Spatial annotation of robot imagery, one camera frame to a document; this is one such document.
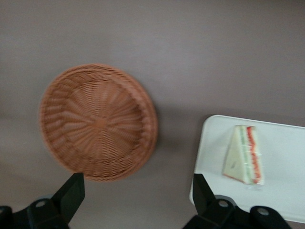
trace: woven basket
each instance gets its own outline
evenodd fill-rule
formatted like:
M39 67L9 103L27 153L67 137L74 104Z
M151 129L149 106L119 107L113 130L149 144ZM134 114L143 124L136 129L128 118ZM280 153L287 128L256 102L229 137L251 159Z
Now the woven basket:
M122 179L141 168L158 131L154 106L142 86L103 64L59 75L42 99L40 125L55 158L94 181Z

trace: white tray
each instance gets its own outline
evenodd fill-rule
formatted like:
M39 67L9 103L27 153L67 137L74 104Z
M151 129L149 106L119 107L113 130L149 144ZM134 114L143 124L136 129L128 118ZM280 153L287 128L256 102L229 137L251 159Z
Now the white tray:
M235 125L256 126L265 185L248 188L222 175L224 157ZM204 125L195 173L204 175L215 195L231 197L243 210L268 206L288 221L305 223L305 128L214 115ZM190 200L193 203L192 190Z

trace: wicker basket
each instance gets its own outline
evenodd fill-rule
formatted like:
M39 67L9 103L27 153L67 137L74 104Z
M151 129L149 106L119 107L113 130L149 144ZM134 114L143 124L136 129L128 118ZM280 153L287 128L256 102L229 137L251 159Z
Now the wicker basket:
M122 179L141 168L158 131L154 106L142 86L103 64L59 75L42 99L40 125L55 158L94 181Z

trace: gray background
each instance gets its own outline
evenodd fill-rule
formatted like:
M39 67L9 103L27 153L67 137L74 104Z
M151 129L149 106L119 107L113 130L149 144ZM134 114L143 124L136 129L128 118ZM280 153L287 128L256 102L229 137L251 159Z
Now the gray background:
M71 228L182 228L206 117L305 126L304 12L302 0L1 1L0 205L20 210L70 176L42 142L40 99L67 68L99 62L144 86L159 141L134 175L86 181Z

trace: black clamp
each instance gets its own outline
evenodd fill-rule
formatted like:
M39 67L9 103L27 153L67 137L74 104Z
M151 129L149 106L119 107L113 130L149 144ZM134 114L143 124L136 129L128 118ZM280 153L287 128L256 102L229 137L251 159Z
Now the black clamp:
M0 206L1 229L69 229L68 223L85 198L82 173L73 174L51 199L39 199L12 213Z
M248 213L227 199L216 199L202 174L194 174L193 200L198 215L183 229L291 229L272 208L255 206Z

